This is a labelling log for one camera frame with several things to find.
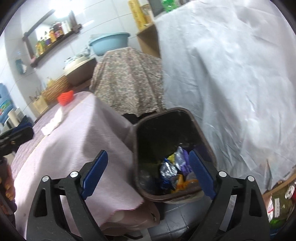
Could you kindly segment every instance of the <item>green bottle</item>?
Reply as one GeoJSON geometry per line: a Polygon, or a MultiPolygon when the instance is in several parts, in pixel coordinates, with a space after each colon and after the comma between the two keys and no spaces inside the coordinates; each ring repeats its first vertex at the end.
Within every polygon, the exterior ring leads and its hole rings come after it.
{"type": "Polygon", "coordinates": [[[174,0],[162,0],[161,3],[162,3],[162,5],[163,5],[166,12],[170,12],[170,11],[176,9],[177,7],[179,7],[174,2],[174,0]]]}

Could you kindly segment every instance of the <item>white cylinder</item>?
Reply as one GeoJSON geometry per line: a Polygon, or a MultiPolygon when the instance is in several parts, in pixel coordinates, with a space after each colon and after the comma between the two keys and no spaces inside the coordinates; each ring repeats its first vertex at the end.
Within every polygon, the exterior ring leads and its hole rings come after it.
{"type": "Polygon", "coordinates": [[[14,110],[11,110],[8,112],[8,117],[15,127],[17,127],[19,125],[20,121],[19,121],[14,110]]]}

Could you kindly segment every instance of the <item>blue gripper pad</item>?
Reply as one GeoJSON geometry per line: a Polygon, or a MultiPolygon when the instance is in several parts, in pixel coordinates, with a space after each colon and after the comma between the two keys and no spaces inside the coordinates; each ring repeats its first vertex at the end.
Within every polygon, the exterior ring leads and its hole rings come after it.
{"type": "Polygon", "coordinates": [[[101,155],[94,160],[94,162],[94,165],[91,167],[82,182],[83,191],[81,196],[83,200],[85,200],[87,197],[90,197],[94,193],[94,190],[108,164],[107,152],[103,151],[101,155]]]}
{"type": "Polygon", "coordinates": [[[200,157],[193,150],[189,152],[189,163],[203,192],[213,200],[216,197],[214,180],[200,157]]]}

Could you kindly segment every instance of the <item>wooden mirror frame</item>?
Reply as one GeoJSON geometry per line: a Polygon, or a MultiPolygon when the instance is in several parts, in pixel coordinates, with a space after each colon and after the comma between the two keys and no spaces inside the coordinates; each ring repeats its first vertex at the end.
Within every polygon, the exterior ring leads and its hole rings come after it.
{"type": "Polygon", "coordinates": [[[32,28],[30,28],[30,30],[28,32],[24,33],[23,36],[23,41],[26,43],[29,54],[31,59],[34,59],[34,61],[31,63],[31,66],[33,68],[37,67],[38,63],[40,62],[40,60],[42,60],[55,46],[57,46],[60,42],[64,41],[66,38],[70,37],[72,34],[77,34],[79,33],[80,29],[82,28],[81,24],[77,24],[76,19],[75,19],[75,15],[73,13],[73,11],[71,11],[69,13],[69,20],[71,23],[71,31],[65,35],[63,35],[62,37],[60,37],[57,41],[55,41],[54,43],[51,44],[51,46],[44,51],[43,54],[41,54],[39,57],[35,57],[35,53],[33,51],[33,47],[29,41],[29,35],[41,24],[43,23],[49,16],[51,16],[53,13],[55,12],[54,9],[50,10],[47,14],[45,14],[37,23],[35,23],[33,25],[32,28]]]}

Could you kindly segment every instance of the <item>silver screw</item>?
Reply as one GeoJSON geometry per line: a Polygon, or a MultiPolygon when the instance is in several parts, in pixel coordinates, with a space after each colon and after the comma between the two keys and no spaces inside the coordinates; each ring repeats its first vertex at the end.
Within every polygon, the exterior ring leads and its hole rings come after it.
{"type": "Polygon", "coordinates": [[[70,173],[70,176],[73,177],[73,178],[74,177],[77,177],[78,176],[78,172],[77,171],[71,172],[70,173]]]}
{"type": "Polygon", "coordinates": [[[47,182],[49,180],[49,176],[44,176],[43,178],[42,178],[42,181],[43,182],[47,182]]]}
{"type": "Polygon", "coordinates": [[[255,181],[255,178],[252,177],[252,176],[248,176],[248,180],[249,180],[250,182],[254,182],[254,181],[255,181]]]}
{"type": "Polygon", "coordinates": [[[224,171],[220,171],[220,172],[219,172],[219,176],[220,176],[220,177],[226,177],[227,174],[226,174],[226,172],[224,172],[224,171]]]}

